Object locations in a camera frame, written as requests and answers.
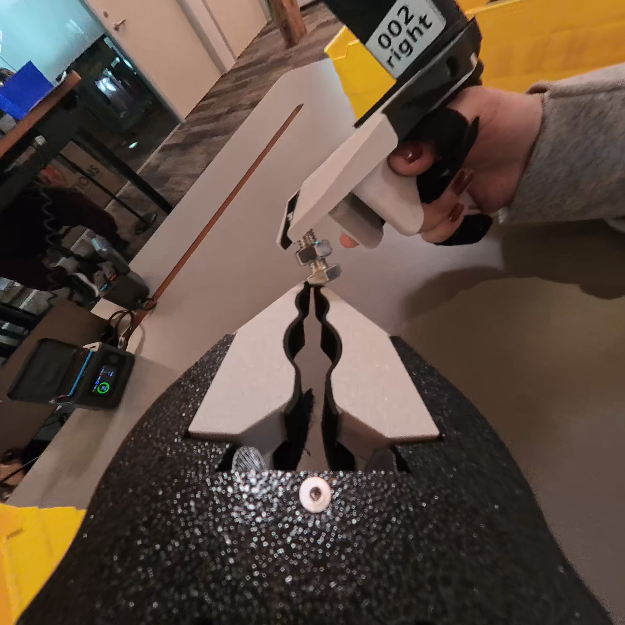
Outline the wooden top desk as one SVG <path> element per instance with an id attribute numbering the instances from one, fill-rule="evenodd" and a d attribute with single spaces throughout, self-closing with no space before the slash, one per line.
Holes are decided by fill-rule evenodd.
<path id="1" fill-rule="evenodd" d="M 139 173 L 118 158 L 108 147 L 97 140 L 84 125 L 84 115 L 77 105 L 74 93 L 82 78 L 72 71 L 43 98 L 22 120 L 18 121 L 1 138 L 1 211 L 39 173 L 47 168 L 69 142 L 74 142 L 94 158 L 110 165 L 125 180 L 166 215 L 174 207 Z M 137 220 L 135 233 L 142 234 L 156 222 L 155 213 L 140 214 L 118 195 L 108 193 Z"/>

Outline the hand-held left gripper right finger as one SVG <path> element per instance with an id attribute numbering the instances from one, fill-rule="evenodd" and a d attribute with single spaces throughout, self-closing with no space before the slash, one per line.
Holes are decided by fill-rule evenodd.
<path id="1" fill-rule="evenodd" d="M 321 423 L 330 470 L 440 432 L 390 335 L 327 287 L 315 287 L 321 349 L 330 361 Z"/>

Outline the yellow plastic bin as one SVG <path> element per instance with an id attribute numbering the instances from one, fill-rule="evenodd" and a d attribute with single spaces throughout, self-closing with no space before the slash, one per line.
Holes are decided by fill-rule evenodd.
<path id="1" fill-rule="evenodd" d="M 482 34 L 483 82 L 524 92 L 624 62 L 624 1 L 459 1 Z"/>
<path id="2" fill-rule="evenodd" d="M 1 624 L 15 624 L 67 553 L 86 511 L 1 504 Z"/>

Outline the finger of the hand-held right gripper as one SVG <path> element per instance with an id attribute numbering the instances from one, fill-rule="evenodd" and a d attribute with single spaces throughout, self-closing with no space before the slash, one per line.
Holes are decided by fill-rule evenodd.
<path id="1" fill-rule="evenodd" d="M 326 217 L 357 244 L 377 247 L 384 224 L 407 235 L 407 182 L 387 165 L 399 140 L 384 114 L 374 114 L 301 185 L 292 216 L 292 241 Z"/>
<path id="2" fill-rule="evenodd" d="M 290 199 L 288 200 L 285 212 L 281 221 L 281 225 L 277 235 L 277 246 L 281 249 L 286 250 L 293 245 L 292 238 L 289 237 L 289 229 L 291 228 L 294 213 L 298 204 L 300 191 L 297 191 Z"/>

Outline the person's right hand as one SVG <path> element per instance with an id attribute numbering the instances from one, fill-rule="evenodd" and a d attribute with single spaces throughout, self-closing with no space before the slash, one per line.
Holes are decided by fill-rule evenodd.
<path id="1" fill-rule="evenodd" d="M 483 86 L 463 90 L 448 109 L 468 122 L 478 118 L 478 137 L 442 196 L 431 204 L 422 203 L 419 234 L 433 244 L 448 239 L 463 222 L 463 194 L 469 194 L 485 215 L 511 204 L 543 118 L 541 95 Z"/>

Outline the black office chair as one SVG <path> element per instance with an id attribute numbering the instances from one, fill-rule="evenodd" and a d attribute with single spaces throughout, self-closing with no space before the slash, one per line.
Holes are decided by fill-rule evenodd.
<path id="1" fill-rule="evenodd" d="M 31 186 L 1 212 L 1 277 L 42 292 L 66 287 L 66 270 L 47 267 L 44 260 L 60 243 L 60 230 L 76 227 L 106 238 L 130 259 L 113 216 L 88 197 L 63 187 Z"/>

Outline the white door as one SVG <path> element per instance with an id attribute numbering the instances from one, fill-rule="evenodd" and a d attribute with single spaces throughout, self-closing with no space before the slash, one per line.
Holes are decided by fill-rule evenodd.
<path id="1" fill-rule="evenodd" d="M 85 1 L 179 122 L 221 72 L 178 1 Z"/>

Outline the person's right forearm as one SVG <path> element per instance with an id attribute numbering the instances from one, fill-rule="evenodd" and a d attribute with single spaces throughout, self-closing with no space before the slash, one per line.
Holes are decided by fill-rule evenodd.
<path id="1" fill-rule="evenodd" d="M 602 220 L 624 232 L 624 64 L 540 81 L 541 127 L 502 224 Z"/>

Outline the silver bolt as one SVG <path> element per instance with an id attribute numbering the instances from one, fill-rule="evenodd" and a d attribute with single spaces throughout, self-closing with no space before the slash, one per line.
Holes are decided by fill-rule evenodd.
<path id="1" fill-rule="evenodd" d="M 312 230 L 309 230 L 301 239 L 310 242 L 321 240 Z M 329 256 L 327 256 L 325 260 L 318 261 L 315 264 L 302 266 L 303 268 L 308 268 L 309 270 L 309 275 L 306 278 L 306 282 L 309 285 L 323 286 L 340 277 L 340 266 L 338 264 L 332 264 L 331 262 L 329 262 Z"/>

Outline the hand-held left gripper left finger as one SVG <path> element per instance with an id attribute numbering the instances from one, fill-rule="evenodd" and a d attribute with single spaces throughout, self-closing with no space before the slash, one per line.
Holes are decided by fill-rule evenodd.
<path id="1" fill-rule="evenodd" d="M 188 433 L 257 449 L 294 470 L 308 437 L 310 396 L 294 362 L 304 346 L 311 287 L 297 284 L 234 334 Z"/>

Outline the cardboard box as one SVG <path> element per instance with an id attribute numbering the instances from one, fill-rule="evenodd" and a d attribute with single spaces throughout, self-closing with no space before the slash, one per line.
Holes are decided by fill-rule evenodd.
<path id="1" fill-rule="evenodd" d="M 79 191 L 98 207 L 106 208 L 127 181 L 107 163 L 102 163 L 74 142 L 69 142 L 50 163 L 55 179 L 64 187 Z"/>

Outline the blue bag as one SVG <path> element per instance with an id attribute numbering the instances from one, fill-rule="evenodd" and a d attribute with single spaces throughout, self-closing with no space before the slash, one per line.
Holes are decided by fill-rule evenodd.
<path id="1" fill-rule="evenodd" d="M 34 63 L 28 61 L 1 86 L 1 110 L 20 121 L 54 88 Z"/>

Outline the black charging case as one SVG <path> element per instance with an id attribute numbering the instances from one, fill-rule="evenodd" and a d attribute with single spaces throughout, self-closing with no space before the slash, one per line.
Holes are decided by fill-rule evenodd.
<path id="1" fill-rule="evenodd" d="M 7 397 L 52 407 L 114 410 L 134 364 L 132 353 L 103 342 L 76 346 L 42 339 L 26 358 Z"/>

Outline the wooden post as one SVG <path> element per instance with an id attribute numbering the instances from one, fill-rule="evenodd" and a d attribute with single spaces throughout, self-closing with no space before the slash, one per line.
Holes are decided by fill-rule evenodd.
<path id="1" fill-rule="evenodd" d="M 268 1 L 272 21 L 287 48 L 297 46 L 307 33 L 298 1 Z"/>

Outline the silver hex nut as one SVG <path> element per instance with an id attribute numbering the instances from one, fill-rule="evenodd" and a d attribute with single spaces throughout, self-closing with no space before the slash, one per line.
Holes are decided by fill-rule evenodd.
<path id="1" fill-rule="evenodd" d="M 313 242 L 301 239 L 299 243 L 302 245 L 295 252 L 295 256 L 301 266 L 315 264 L 332 254 L 332 246 L 326 239 Z"/>

